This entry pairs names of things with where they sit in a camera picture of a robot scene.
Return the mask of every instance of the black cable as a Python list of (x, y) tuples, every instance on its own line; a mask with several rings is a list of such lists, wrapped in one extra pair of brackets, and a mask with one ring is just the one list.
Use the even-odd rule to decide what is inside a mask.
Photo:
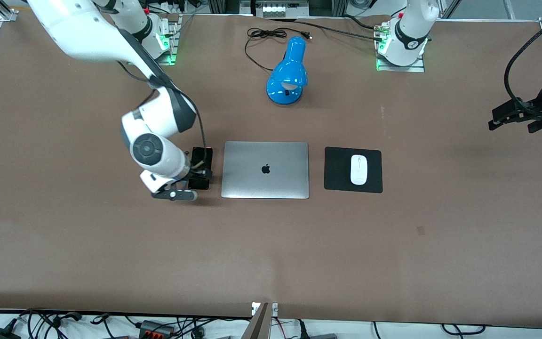
[(293, 21), (293, 22), (295, 24), (309, 25), (309, 26), (320, 28), (322, 30), (327, 30), (327, 31), (331, 31), (331, 32), (344, 34), (346, 36), (360, 37), (360, 38), (363, 38), (363, 39), (369, 39), (369, 40), (374, 40), (374, 41), (382, 41), (382, 39), (380, 39), (379, 37), (364, 36), (363, 34), (357, 34), (357, 33), (352, 33), (352, 32), (341, 31), (341, 30), (337, 30), (337, 29), (331, 28), (331, 27), (325, 27), (325, 26), (321, 26), (321, 25), (318, 25), (318, 24), (312, 24), (310, 22), (304, 22), (304, 21)]
[(457, 332), (451, 332), (451, 331), (447, 330), (445, 325), (447, 325), (447, 324), (440, 324), (440, 328), (442, 328), (442, 330), (445, 331), (445, 333), (447, 333), (449, 335), (453, 335), (454, 337), (459, 336), (460, 339), (464, 339), (464, 337), (463, 337), (464, 335), (477, 335), (477, 334), (483, 333), (484, 330), (486, 330), (486, 325), (479, 325), (481, 328), (478, 331), (461, 332), (460, 328), (456, 324), (449, 324), (449, 325), (453, 326), (457, 330)]
[(115, 336), (112, 335), (112, 332), (110, 332), (110, 328), (108, 327), (108, 322), (107, 322), (107, 318), (104, 318), (104, 327), (106, 328), (106, 332), (108, 332), (108, 335), (110, 336), (110, 339), (114, 339)]
[[(49, 333), (49, 330), (51, 330), (52, 328), (56, 331), (56, 334), (58, 335), (58, 339), (60, 338), (63, 338), (63, 339), (68, 339), (68, 337), (58, 328), (58, 326), (56, 326), (56, 324), (54, 324), (50, 319), (49, 319), (49, 316), (45, 316), (45, 314), (39, 312), (39, 311), (36, 311), (34, 309), (29, 309), (28, 310), (29, 313), (28, 313), (28, 322), (27, 322), (27, 326), (28, 328), (30, 329), (31, 328), (31, 319), (32, 319), (32, 314), (37, 314), (39, 317), (41, 317), (41, 319), (43, 320), (43, 322), (45, 322), (46, 324), (49, 325), (49, 328), (45, 331), (45, 338), (47, 339), (47, 335)], [(29, 337), (30, 339), (34, 339), (35, 337), (32, 335), (32, 331), (28, 331), (28, 334), (29, 334)]]
[(263, 30), (261, 28), (256, 28), (256, 27), (248, 28), (248, 30), (246, 31), (248, 40), (246, 41), (246, 44), (244, 45), (244, 53), (246, 54), (247, 58), (249, 58), (251, 62), (254, 62), (256, 66), (266, 71), (273, 71), (273, 68), (265, 67), (259, 64), (258, 62), (256, 62), (256, 60), (252, 58), (252, 56), (250, 56), (250, 54), (248, 54), (248, 49), (247, 49), (248, 44), (250, 43), (250, 41), (262, 40), (262, 39), (266, 39), (267, 37), (278, 37), (280, 39), (283, 39), (288, 36), (288, 33), (286, 31), (296, 32), (302, 35), (305, 39), (311, 39), (311, 34), (309, 32), (299, 31), (293, 28), (280, 27), (280, 28), (275, 28), (275, 30), (271, 30), (271, 31)]
[(127, 73), (127, 75), (129, 75), (131, 78), (133, 78), (133, 79), (135, 79), (135, 80), (137, 80), (137, 81), (144, 82), (144, 83), (147, 83), (147, 82), (149, 81), (148, 79), (140, 78), (140, 77), (138, 77), (137, 75), (133, 75), (133, 73), (131, 73), (131, 72), (125, 67), (125, 65), (122, 64), (122, 62), (117, 61), (116, 63), (119, 64), (119, 65), (122, 67), (123, 71), (125, 71), (125, 73)]
[(172, 13), (170, 13), (170, 11), (167, 11), (165, 9), (161, 9), (161, 8), (158, 8), (158, 7), (151, 6), (150, 4), (148, 4), (148, 8), (157, 9), (157, 10), (163, 11), (164, 13), (167, 13), (167, 14), (172, 14)]
[(141, 103), (139, 103), (139, 105), (137, 105), (137, 107), (136, 107), (135, 109), (138, 109), (139, 106), (141, 106), (141, 105), (147, 103), (148, 100), (151, 99), (151, 98), (154, 96), (155, 93), (156, 93), (156, 90), (153, 89), (152, 92), (150, 92), (150, 94), (148, 94), (148, 96), (147, 96)]
[(378, 332), (378, 325), (376, 324), (376, 322), (373, 322), (374, 323), (374, 331), (376, 332), (376, 337), (378, 337), (378, 339), (382, 339), (382, 337), (380, 337), (380, 333)]
[[(204, 326), (205, 324), (210, 324), (211, 322), (215, 321), (217, 319), (210, 319), (210, 320), (207, 320), (205, 321), (203, 324), (200, 324), (200, 325), (196, 325), (194, 326), (194, 328), (191, 328), (189, 331), (183, 333), (183, 330), (185, 330), (185, 328), (183, 328), (182, 330), (180, 330), (178, 333), (174, 333), (174, 337), (183, 337), (184, 335), (190, 333), (191, 331), (193, 330), (197, 330), (198, 328), (201, 328), (202, 326)], [(194, 320), (192, 320), (192, 322), (190, 323), (191, 324), (195, 324), (197, 322), (197, 318), (194, 318)], [(172, 324), (176, 324), (176, 323), (166, 323), (166, 324), (160, 324), (158, 327), (154, 328), (152, 331), (150, 332), (156, 332), (157, 330), (159, 330), (160, 328), (163, 328), (164, 326), (168, 326), (168, 325), (172, 325)], [(146, 334), (144, 334), (144, 336), (140, 337), (140, 339), (146, 339)]]
[(21, 318), (23, 315), (29, 314), (32, 312), (32, 309), (25, 309), (22, 311), (16, 318), (13, 318), (9, 321), (9, 323), (4, 328), (4, 334), (11, 334), (14, 332), (14, 326), (16, 325), (16, 322), (18, 322), (18, 319)]
[(125, 315), (125, 319), (126, 319), (128, 322), (130, 322), (133, 326), (135, 326), (136, 328), (140, 328), (140, 327), (142, 326), (142, 323), (140, 323), (140, 322), (133, 322), (133, 321), (131, 321), (131, 319), (129, 319), (129, 317), (126, 316), (126, 315)]
[(357, 25), (363, 27), (363, 28), (367, 28), (368, 30), (374, 30), (374, 26), (369, 26), (369, 25), (366, 25), (364, 24), (363, 22), (359, 21), (359, 19), (355, 18), (354, 16), (352, 15), (348, 15), (348, 14), (345, 14), (344, 17), (348, 17), (349, 19), (352, 19)]
[(530, 40), (527, 41), (518, 50), (518, 52), (516, 52), (516, 54), (514, 54), (514, 56), (512, 56), (510, 62), (507, 63), (507, 67), (505, 67), (505, 74), (503, 75), (503, 83), (505, 84), (505, 90), (507, 91), (507, 94), (510, 96), (510, 98), (514, 101), (514, 105), (516, 106), (516, 108), (524, 110), (525, 112), (530, 113), (530, 114), (538, 114), (540, 112), (535, 112), (535, 111), (529, 109), (525, 105), (525, 103), (523, 103), (516, 95), (514, 95), (514, 92), (512, 92), (511, 87), (510, 87), (510, 71), (511, 71), (512, 65), (514, 65), (514, 62), (518, 59), (520, 54), (522, 54), (522, 52), (524, 52), (525, 49), (528, 48), (531, 45), (531, 43), (533, 43), (541, 35), (542, 35), (542, 28), (541, 28), (541, 30), (539, 32), (537, 32), (535, 35), (533, 35), (533, 37), (531, 37)]
[(202, 164), (204, 164), (206, 162), (206, 160), (207, 160), (206, 159), (207, 158), (207, 154), (206, 154), (206, 135), (204, 133), (204, 125), (202, 124), (202, 117), (200, 116), (200, 111), (198, 111), (198, 107), (196, 107), (196, 104), (193, 102), (193, 100), (191, 100), (190, 97), (188, 97), (185, 93), (181, 92), (177, 88), (171, 87), (170, 90), (172, 90), (176, 94), (182, 95), (185, 99), (187, 99), (187, 101), (189, 101), (191, 106), (194, 108), (194, 111), (196, 112), (196, 117), (198, 118), (198, 124), (200, 125), (200, 135), (202, 135), (202, 148), (204, 148), (204, 156), (202, 156), (202, 160), (200, 161), (200, 163), (196, 163), (196, 165), (194, 165), (192, 167), (193, 169), (196, 169), (196, 168), (202, 166)]
[(39, 337), (39, 332), (41, 332), (41, 328), (43, 328), (43, 326), (45, 325), (45, 321), (43, 319), (40, 320), (41, 324), (37, 323), (37, 325), (39, 326), (37, 328), (37, 332), (35, 332), (35, 338), (38, 338)]
[(303, 322), (302, 319), (297, 320), (301, 324), (301, 339), (311, 339), (307, 333), (307, 326), (305, 326), (305, 322)]
[(189, 24), (190, 21), (194, 18), (194, 16), (196, 15), (196, 12), (200, 11), (200, 9), (203, 9), (203, 8), (205, 8), (205, 6), (200, 6), (200, 8), (194, 6), (194, 11), (192, 11), (190, 17), (187, 18), (187, 20), (185, 21), (184, 24), (181, 24), (181, 27), (179, 27), (179, 30), (177, 32), (175, 32), (175, 34), (180, 33), (183, 30), (184, 27), (187, 27), (187, 24)]
[(397, 14), (398, 12), (402, 11), (402, 10), (405, 9), (405, 8), (407, 8), (407, 7), (403, 7), (403, 8), (401, 8), (401, 9), (399, 9), (398, 11), (392, 13), (390, 16), (393, 17), (395, 14)]

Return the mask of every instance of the power cord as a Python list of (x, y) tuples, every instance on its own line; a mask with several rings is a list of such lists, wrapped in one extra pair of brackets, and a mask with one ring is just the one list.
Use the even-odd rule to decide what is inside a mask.
[(505, 84), (505, 90), (507, 91), (507, 94), (510, 96), (510, 98), (514, 101), (514, 105), (517, 109), (523, 110), (526, 113), (529, 114), (540, 114), (540, 112), (535, 112), (534, 110), (531, 110), (527, 107), (527, 104), (520, 100), (516, 95), (514, 95), (514, 92), (512, 92), (510, 87), (510, 71), (512, 65), (514, 65), (514, 62), (518, 59), (520, 54), (528, 48), (531, 43), (533, 43), (538, 37), (542, 35), (542, 28), (539, 32), (537, 32), (533, 37), (530, 38), (529, 41), (527, 41), (519, 50), (512, 56), (510, 62), (508, 62), (507, 67), (505, 67), (505, 74), (503, 75), (503, 83)]
[(250, 43), (250, 41), (262, 40), (262, 39), (266, 39), (267, 37), (278, 37), (280, 39), (283, 39), (288, 36), (288, 33), (286, 31), (296, 32), (300, 34), (301, 36), (303, 36), (305, 39), (312, 39), (311, 33), (294, 30), (293, 28), (280, 27), (280, 28), (275, 28), (275, 30), (268, 31), (268, 30), (263, 30), (261, 28), (252, 27), (252, 28), (249, 28), (246, 32), (246, 34), (248, 35), (248, 40), (246, 41), (246, 44), (244, 45), (244, 53), (246, 54), (247, 58), (249, 58), (251, 62), (254, 62), (256, 66), (266, 71), (273, 71), (273, 68), (265, 67), (259, 64), (258, 62), (256, 62), (256, 60), (252, 58), (252, 56), (250, 56), (250, 54), (248, 54), (248, 49), (247, 49), (248, 44)]
[(32, 331), (34, 331), (35, 328), (37, 328), (37, 332), (35, 332), (35, 335), (34, 335), (35, 338), (38, 338), (38, 337), (39, 337), (39, 333), (41, 332), (41, 328), (43, 328), (44, 325), (45, 325), (45, 320), (43, 320), (43, 318), (42, 318), (41, 320), (39, 320), (39, 321), (37, 322), (37, 324), (35, 325), (35, 327), (32, 328)]
[(382, 337), (380, 337), (380, 333), (378, 332), (378, 325), (376, 324), (376, 322), (372, 322), (372, 324), (374, 324), (374, 332), (376, 332), (376, 337), (378, 339), (382, 339)]
[(106, 328), (106, 332), (108, 332), (110, 339), (115, 339), (116, 337), (112, 335), (112, 332), (110, 332), (110, 327), (108, 326), (108, 322), (107, 322), (108, 318), (110, 318), (110, 313), (104, 313), (93, 318), (90, 322), (91, 324), (94, 324), (94, 325), (99, 325), (101, 323), (104, 323), (104, 327)]
[(357, 34), (357, 33), (353, 33), (353, 32), (346, 32), (346, 31), (341, 31), (341, 30), (337, 30), (335, 28), (331, 28), (331, 27), (325, 27), (325, 26), (321, 26), (321, 25), (318, 25), (318, 24), (312, 24), (310, 22), (304, 22), (304, 21), (293, 21), (295, 24), (303, 24), (303, 25), (309, 25), (309, 26), (313, 26), (313, 27), (317, 27), (321, 30), (327, 30), (327, 31), (330, 31), (330, 32), (336, 32), (336, 33), (339, 33), (339, 34), (344, 34), (346, 36), (352, 36), (352, 37), (360, 37), (362, 39), (369, 39), (369, 40), (374, 40), (374, 41), (382, 41), (382, 39), (380, 39), (379, 37), (374, 37), (374, 36), (364, 36), (363, 34)]
[(402, 10), (404, 10), (404, 9), (406, 9), (406, 8), (407, 8), (407, 7), (403, 7), (403, 8), (401, 8), (401, 9), (399, 9), (398, 11), (392, 13), (390, 16), (393, 17), (393, 16), (397, 15), (400, 11), (402, 11)]
[(131, 319), (129, 319), (129, 317), (127, 317), (126, 315), (125, 315), (125, 319), (126, 319), (128, 322), (130, 322), (133, 326), (135, 326), (135, 328), (140, 328), (140, 327), (142, 326), (142, 323), (140, 323), (140, 322), (133, 322), (133, 321), (131, 321)]
[[(145, 78), (140, 78), (136, 75), (133, 75), (133, 73), (131, 73), (126, 67), (125, 65), (123, 65), (121, 62), (117, 62), (121, 67), (122, 69), (125, 71), (125, 73), (127, 73), (127, 75), (129, 75), (131, 78), (135, 79), (135, 80), (138, 80), (138, 81), (142, 81), (142, 82), (145, 82), (145, 83), (148, 83), (148, 84), (151, 84), (153, 80), (149, 80), (149, 79), (145, 79)], [(163, 86), (169, 90), (172, 90), (175, 94), (181, 96), (181, 97), (184, 97), (189, 103), (190, 105), (193, 107), (195, 113), (196, 113), (196, 117), (198, 118), (198, 124), (200, 125), (200, 134), (202, 135), (202, 147), (204, 148), (204, 156), (202, 156), (202, 160), (199, 162), (199, 163), (196, 163), (196, 165), (193, 165), (191, 168), (192, 169), (196, 169), (196, 168), (199, 168), (200, 166), (204, 165), (204, 163), (206, 163), (207, 161), (207, 154), (206, 154), (206, 135), (204, 133), (204, 124), (202, 124), (202, 117), (200, 116), (200, 111), (198, 111), (198, 107), (196, 106), (196, 104), (193, 102), (193, 100), (187, 96), (187, 94), (181, 92), (179, 89), (175, 88), (175, 86), (172, 86), (172, 84), (163, 84), (163, 83), (155, 83), (155, 85), (160, 85), (160, 86)], [(144, 103), (146, 103), (149, 99), (151, 99), (154, 95), (154, 92), (155, 90), (153, 89), (152, 92), (144, 99), (144, 101), (142, 101), (142, 103), (139, 105), (143, 105)]]
[(301, 324), (301, 339), (311, 339), (307, 333), (307, 326), (305, 326), (305, 322), (303, 322), (302, 319), (297, 320)]
[(177, 32), (175, 32), (175, 34), (178, 34), (179, 32), (181, 32), (183, 30), (183, 28), (185, 26), (187, 26), (187, 24), (190, 23), (190, 21), (194, 18), (194, 15), (196, 15), (196, 12), (197, 11), (200, 11), (201, 9), (205, 8), (206, 6), (200, 6), (200, 7), (194, 7), (194, 11), (192, 11), (190, 17), (185, 21), (184, 24), (181, 24), (181, 27), (179, 27), (179, 30)]
[(159, 7), (151, 6), (150, 4), (147, 4), (146, 6), (148, 6), (148, 8), (152, 8), (152, 9), (156, 9), (157, 11), (164, 12), (166, 14), (172, 14), (172, 13), (170, 13), (170, 11), (167, 11), (166, 9), (161, 9)]
[[(202, 326), (204, 326), (205, 324), (210, 324), (211, 322), (215, 321), (217, 319), (209, 319), (209, 320), (205, 320), (202, 324), (196, 324), (199, 319), (198, 318), (194, 318), (192, 320), (192, 322), (190, 324), (188, 324), (187, 326), (184, 326), (184, 327), (180, 327), (179, 328), (179, 331), (177, 333), (174, 333), (174, 337), (183, 337), (185, 336), (186, 334), (189, 334), (195, 330), (198, 330), (199, 328), (202, 328)], [(161, 324), (160, 326), (154, 328), (151, 332), (156, 332), (157, 330), (159, 330), (160, 328), (163, 328), (164, 326), (169, 326), (169, 325), (173, 325), (173, 324), (178, 324), (178, 322), (174, 322), (174, 323), (166, 323), (166, 324)], [(185, 331), (185, 328), (189, 327), (189, 326), (194, 326), (193, 328)], [(141, 338), (139, 339), (147, 339), (146, 335), (142, 336)]]
[(28, 320), (26, 322), (26, 326), (27, 326), (27, 331), (28, 331), (28, 337), (30, 339), (36, 339), (39, 336), (39, 331), (41, 330), (41, 327), (39, 327), (38, 330), (37, 330), (36, 335), (33, 334), (33, 332), (32, 332), (33, 327), (31, 326), (32, 315), (33, 314), (37, 314), (41, 318), (41, 320), (43, 321), (43, 324), (49, 325), (47, 330), (45, 330), (45, 338), (47, 338), (47, 336), (49, 334), (49, 331), (51, 329), (54, 329), (54, 331), (56, 331), (56, 334), (58, 335), (58, 339), (60, 339), (60, 338), (68, 339), (68, 337), (60, 330), (60, 326), (62, 326), (62, 320), (66, 319), (66, 318), (73, 318), (75, 321), (78, 321), (78, 320), (81, 319), (81, 315), (78, 314), (78, 313), (68, 313), (68, 314), (64, 315), (63, 317), (60, 317), (60, 316), (56, 315), (53, 320), (50, 320), (49, 315), (45, 316), (45, 314), (40, 313), (39, 311), (36, 311), (34, 309), (28, 309)]
[(359, 19), (357, 19), (356, 17), (354, 17), (352, 15), (345, 14), (344, 17), (348, 17), (349, 19), (352, 19), (357, 25), (359, 25), (359, 26), (361, 26), (363, 28), (367, 28), (368, 30), (374, 30), (374, 26), (366, 25), (366, 24), (359, 21)]
[(481, 328), (478, 331), (461, 332), (460, 328), (456, 324), (449, 324), (450, 326), (453, 326), (457, 330), (457, 332), (451, 332), (451, 331), (447, 330), (446, 325), (447, 324), (441, 324), (440, 328), (442, 328), (442, 330), (445, 331), (445, 333), (447, 333), (449, 335), (453, 335), (454, 337), (459, 336), (460, 339), (464, 339), (464, 337), (463, 337), (464, 335), (477, 335), (477, 334), (483, 333), (484, 330), (486, 330), (486, 325), (480, 325)]

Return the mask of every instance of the black phone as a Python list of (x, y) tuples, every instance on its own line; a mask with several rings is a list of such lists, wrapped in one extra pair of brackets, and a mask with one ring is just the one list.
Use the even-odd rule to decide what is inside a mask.
[[(200, 166), (201, 168), (208, 168), (213, 165), (213, 149), (207, 147), (206, 150), (203, 147), (194, 147), (191, 149), (191, 165), (194, 166), (198, 164), (202, 159), (204, 159), (204, 151), (206, 152), (206, 161)], [(187, 182), (187, 187), (189, 189), (208, 189), (210, 180), (206, 179), (197, 179), (191, 178)]]

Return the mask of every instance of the floor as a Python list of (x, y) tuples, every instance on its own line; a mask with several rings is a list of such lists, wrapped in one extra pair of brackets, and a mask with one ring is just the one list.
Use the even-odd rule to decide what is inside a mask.
[[(349, 5), (348, 13), (352, 15), (376, 15), (391, 14), (404, 7), (405, 0), (378, 0), (374, 8), (361, 12), (361, 9)], [(542, 0), (511, 0), (516, 19), (536, 19), (542, 16)], [(464, 19), (507, 19), (503, 2), (501, 0), (463, 0), (455, 11), (453, 18)], [(0, 315), (0, 328), (4, 327), (12, 318), (12, 315)], [(22, 330), (24, 324), (19, 323), (19, 335), (22, 338), (28, 338), (26, 327)], [(206, 326), (206, 339), (216, 339), (231, 335), (239, 337), (247, 326), (247, 322), (213, 322)], [(320, 335), (325, 333), (336, 333), (338, 337), (348, 337), (350, 339), (369, 339), (376, 338), (373, 333), (372, 324), (369, 322), (328, 322), (328, 321), (307, 321), (307, 328), (310, 335)], [(114, 334), (137, 335), (137, 330), (133, 328), (123, 318), (115, 318), (110, 321), (110, 330)], [(297, 322), (284, 324), (286, 337), (299, 336), (300, 330)], [(474, 327), (462, 328), (462, 330), (475, 330)], [(94, 326), (88, 324), (86, 320), (81, 323), (70, 324), (66, 328), (66, 333), (70, 338), (90, 337), (107, 338), (109, 335), (105, 332), (103, 326)], [(436, 324), (411, 324), (411, 323), (378, 323), (378, 331), (383, 339), (391, 338), (416, 338), (416, 339), (440, 339), (454, 338), (444, 333), (439, 325)], [(475, 339), (499, 339), (499, 338), (542, 338), (542, 330), (516, 329), (516, 328), (487, 328), (480, 335), (473, 336)], [(274, 326), (271, 331), (272, 339), (281, 339), (278, 327)]]
[[(0, 314), (0, 328), (4, 328), (6, 324), (14, 318), (15, 315)], [(62, 322), (61, 331), (69, 339), (75, 338), (90, 338), (90, 339), (109, 339), (110, 335), (105, 330), (104, 324), (93, 325), (90, 321), (94, 316), (86, 315), (78, 323), (74, 321)], [(176, 318), (155, 318), (155, 317), (130, 317), (133, 322), (142, 322), (150, 320), (159, 324), (176, 322)], [(285, 335), (281, 333), (279, 326), (271, 327), (271, 335), (269, 339), (292, 339), (301, 336), (301, 328), (295, 319), (281, 319), (283, 322), (282, 329)], [(413, 323), (377, 323), (379, 337), (374, 331), (373, 324), (370, 322), (332, 322), (326, 320), (304, 320), (309, 336), (325, 335), (333, 333), (339, 339), (458, 339), (453, 337), (441, 329), (439, 324), (413, 324)], [(35, 327), (37, 317), (32, 318), (31, 326)], [(130, 324), (124, 317), (110, 317), (107, 320), (110, 332), (116, 338), (138, 338), (138, 330)], [(238, 339), (244, 333), (248, 322), (245, 320), (236, 320), (226, 322), (222, 320), (214, 321), (204, 326), (204, 339), (224, 339), (224, 337), (232, 337)], [(446, 326), (448, 331), (454, 331), (452, 326)], [(463, 332), (474, 332), (479, 330), (477, 326), (460, 326)], [(14, 333), (20, 335), (23, 339), (29, 339), (26, 323), (17, 322)], [(48, 338), (56, 338), (54, 331), (49, 333)], [(177, 339), (189, 339), (190, 335), (186, 335)], [(542, 339), (542, 330), (526, 329), (526, 328), (503, 328), (503, 327), (487, 327), (486, 330), (478, 335), (466, 335), (467, 339)]]

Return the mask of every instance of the lamp base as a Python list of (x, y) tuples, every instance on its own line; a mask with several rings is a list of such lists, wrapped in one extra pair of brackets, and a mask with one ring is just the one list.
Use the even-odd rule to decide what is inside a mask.
[(303, 94), (301, 86), (294, 89), (285, 89), (281, 81), (269, 79), (267, 81), (267, 96), (271, 101), (280, 105), (290, 105), (298, 101)]

